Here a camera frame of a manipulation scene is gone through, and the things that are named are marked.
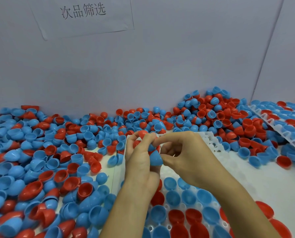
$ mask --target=white egg tray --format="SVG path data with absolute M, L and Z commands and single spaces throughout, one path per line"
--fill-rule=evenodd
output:
M 237 163 L 230 159 L 228 152 L 226 152 L 224 150 L 223 146 L 219 143 L 218 139 L 214 136 L 214 134 L 212 132 L 197 132 L 197 133 L 202 137 L 202 139 L 208 145 L 210 150 L 214 153 L 214 155 L 221 162 L 221 164 L 228 170 L 228 172 L 230 174 L 232 174 L 245 187 L 245 189 L 252 196 L 252 198 L 254 200 L 261 200 L 261 198 L 257 194 L 256 189 L 253 187 L 252 184 L 250 184 L 247 181 L 245 174 L 238 168 Z M 125 174 L 125 162 L 123 162 L 123 164 L 121 166 L 115 168 L 113 187 L 112 187 L 112 193 L 113 194 L 117 194 L 118 191 L 120 190 L 121 182 L 124 180 L 124 174 Z M 179 175 L 177 175 L 168 166 L 162 165 L 161 172 L 160 172 L 160 178 L 161 178 L 161 180 L 163 182 L 163 186 L 162 186 L 161 192 L 163 193 L 163 195 L 165 197 L 166 197 L 166 193 L 168 192 L 168 190 L 166 190 L 165 187 L 164 187 L 164 179 L 166 177 L 172 177 L 177 182 L 177 180 L 179 178 Z M 189 190 L 192 191 L 194 193 L 194 195 L 197 197 L 197 192 L 199 190 L 198 188 L 196 188 L 194 186 L 191 186 L 189 188 Z M 178 185 L 177 185 L 177 188 L 175 189 L 175 191 L 178 192 L 180 196 L 181 196 L 181 193 L 183 192 L 183 190 Z M 165 199 L 165 202 L 164 202 L 163 206 L 166 209 L 167 214 L 166 214 L 166 220 L 161 225 L 166 227 L 170 231 L 171 228 L 172 228 L 172 225 L 169 222 L 168 212 L 171 210 L 171 208 L 169 207 L 169 204 L 167 203 L 166 199 Z M 213 201 L 208 206 L 214 208 L 219 213 L 220 204 L 217 202 L 217 200 L 215 198 L 213 198 Z M 175 209 L 181 210 L 185 214 L 185 211 L 188 208 L 194 208 L 194 209 L 199 210 L 200 212 L 202 212 L 202 210 L 203 210 L 203 208 L 205 208 L 205 206 L 203 206 L 197 200 L 196 203 L 193 206 L 186 207 L 186 205 L 181 200 L 179 206 L 177 208 L 175 208 Z M 158 226 L 158 224 L 155 224 L 151 220 L 151 217 L 150 217 L 151 209 L 152 209 L 152 205 L 150 205 L 149 209 L 148 209 L 149 217 L 145 222 L 145 227 L 149 229 L 149 231 L 151 232 L 151 237 L 152 237 L 153 230 L 154 230 L 154 228 L 156 228 Z M 210 237 L 212 237 L 214 225 L 209 225 L 204 220 L 204 218 L 202 219 L 202 223 L 207 228 Z M 189 232 L 190 225 L 188 224 L 186 219 L 185 219 L 184 225 L 185 225 L 186 229 Z M 221 227 L 223 227 L 228 232 L 230 230 L 229 224 L 226 223 L 225 221 L 223 221 L 221 218 L 220 218 L 219 222 L 216 225 L 220 225 Z
M 268 119 L 268 114 L 262 114 L 261 113 L 261 109 L 260 108 L 256 108 L 256 105 L 250 105 L 249 108 L 257 115 L 259 116 L 262 120 L 264 120 L 268 125 L 270 125 L 276 132 L 278 132 L 283 138 L 285 138 L 290 144 L 292 144 L 292 146 L 295 147 L 295 139 L 291 138 L 291 132 L 286 131 L 286 132 L 282 132 L 282 125 L 277 124 L 274 125 L 274 119 Z

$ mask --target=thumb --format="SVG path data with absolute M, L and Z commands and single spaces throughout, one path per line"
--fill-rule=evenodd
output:
M 161 158 L 162 158 L 163 164 L 165 166 L 168 166 L 169 168 L 175 170 L 177 157 L 173 157 L 173 156 L 166 155 L 166 154 L 161 154 Z

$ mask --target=hand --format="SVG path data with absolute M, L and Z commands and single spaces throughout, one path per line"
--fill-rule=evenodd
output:
M 190 185 L 211 192 L 230 175 L 199 134 L 191 131 L 165 134 L 152 144 L 156 147 L 162 143 L 160 153 L 164 165 Z
M 133 148 L 133 143 L 138 137 L 138 132 L 135 132 L 126 142 L 124 182 L 125 184 L 130 183 L 133 188 L 138 189 L 139 194 L 150 202 L 158 188 L 160 178 L 160 166 L 150 166 L 150 156 L 147 152 L 149 145 L 156 138 L 156 134 L 146 134 L 140 144 Z

